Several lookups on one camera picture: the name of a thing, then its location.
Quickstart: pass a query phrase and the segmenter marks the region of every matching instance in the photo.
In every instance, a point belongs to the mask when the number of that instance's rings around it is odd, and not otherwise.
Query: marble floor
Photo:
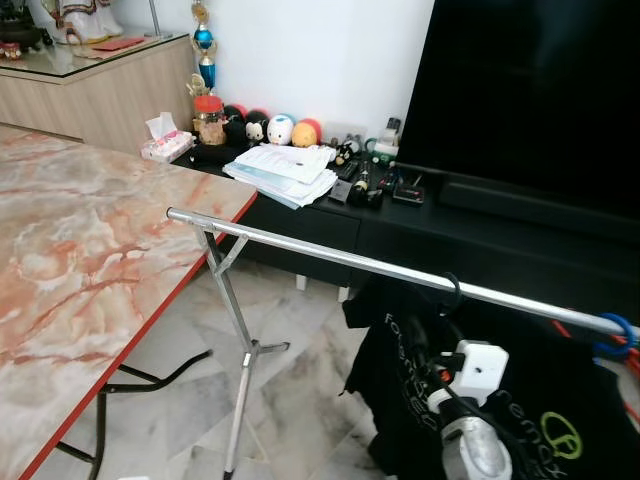
[[[231,279],[252,336],[291,342],[258,360],[240,441],[236,480],[375,480],[384,475],[366,446],[375,433],[362,400],[339,395],[364,330],[349,330],[337,288],[253,262],[237,262]],[[242,350],[208,270],[203,269],[131,353],[126,364],[166,376],[208,348],[169,387],[108,397],[107,448],[100,480],[221,479]],[[118,372],[112,383],[136,383]],[[640,409],[630,381],[625,396]],[[95,406],[64,440],[92,451]],[[86,464],[55,450],[37,480],[84,480]]]

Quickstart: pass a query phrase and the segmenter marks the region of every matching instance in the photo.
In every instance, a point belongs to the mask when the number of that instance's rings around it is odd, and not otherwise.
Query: white plush toy
[[[267,127],[267,137],[274,145],[289,145],[291,133],[294,126],[293,118],[290,115],[281,113],[269,121]]]

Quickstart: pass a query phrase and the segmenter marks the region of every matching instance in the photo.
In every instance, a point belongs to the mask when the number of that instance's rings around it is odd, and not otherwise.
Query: black metal bar
[[[93,457],[89,455],[87,452],[83,452],[82,450],[78,450],[76,447],[69,445],[68,443],[58,442],[56,448],[72,457],[76,457],[78,460],[82,460],[83,462],[93,463]]]
[[[107,394],[98,393],[98,418],[96,420],[96,454],[93,457],[89,480],[96,480],[104,457],[105,437],[107,436]]]
[[[137,368],[129,367],[127,365],[120,365],[118,370],[122,370],[129,375],[133,375],[134,377],[142,378],[143,380],[148,380],[149,382],[159,382],[160,379],[155,375],[151,375],[150,373],[143,372],[142,370],[138,370]]]
[[[96,417],[96,451],[95,454],[89,455],[82,450],[77,449],[69,445],[68,443],[58,442],[56,448],[60,451],[67,453],[83,462],[91,464],[91,472],[87,477],[87,480],[96,480],[100,473],[100,467],[102,466],[102,459],[104,458],[104,449],[107,435],[107,395],[109,393],[133,393],[133,392],[153,392],[166,387],[176,378],[184,373],[194,363],[199,362],[207,357],[213,355],[213,350],[207,350],[195,357],[190,358],[182,365],[180,365],[171,375],[167,378],[161,379],[149,373],[143,372],[133,367],[127,367],[126,365],[120,365],[118,368],[125,373],[134,375],[153,382],[148,385],[127,385],[127,384],[106,384],[102,387],[102,390],[98,392],[97,397],[97,417]]]
[[[102,466],[104,458],[105,437],[107,435],[107,394],[99,392],[96,399],[96,451],[93,455],[69,445],[68,443],[58,442],[56,448],[61,452],[71,455],[78,460],[91,464],[91,472],[89,472],[88,480],[96,480]]]
[[[213,355],[213,350],[207,350],[195,357],[190,358],[182,365],[180,365],[171,375],[167,378],[159,380],[155,383],[145,384],[145,385],[131,385],[127,383],[107,383],[104,387],[102,387],[102,391],[105,393],[137,393],[137,392],[155,392],[156,390],[160,390],[161,388],[166,387],[171,382],[173,382],[176,378],[184,373],[186,369],[188,369],[191,365],[200,360],[203,360],[207,357]]]

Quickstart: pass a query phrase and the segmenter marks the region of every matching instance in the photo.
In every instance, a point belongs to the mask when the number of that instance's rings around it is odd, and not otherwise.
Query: wooden cabinet
[[[176,126],[189,130],[185,83],[194,57],[188,35],[144,45],[101,61],[55,46],[24,61],[0,62],[0,123],[135,155],[150,138],[145,120],[160,112],[171,112]]]

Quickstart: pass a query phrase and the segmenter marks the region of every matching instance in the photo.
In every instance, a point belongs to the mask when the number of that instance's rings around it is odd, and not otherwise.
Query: stuffed ball toy
[[[249,146],[255,147],[260,143],[266,143],[267,140],[267,126],[269,125],[269,117],[262,110],[251,110],[247,114],[247,124],[245,132],[247,140],[249,140]]]
[[[321,139],[322,130],[320,124],[312,118],[300,120],[300,123],[293,128],[291,135],[291,141],[295,147],[304,148],[317,145]]]
[[[294,126],[293,118],[290,115],[281,113],[269,120],[267,127],[267,137],[274,145],[289,145]]]
[[[227,145],[231,147],[244,147],[247,144],[246,125],[243,107],[239,105],[227,105],[224,107],[224,115],[227,123],[224,125],[224,133],[227,134]]]

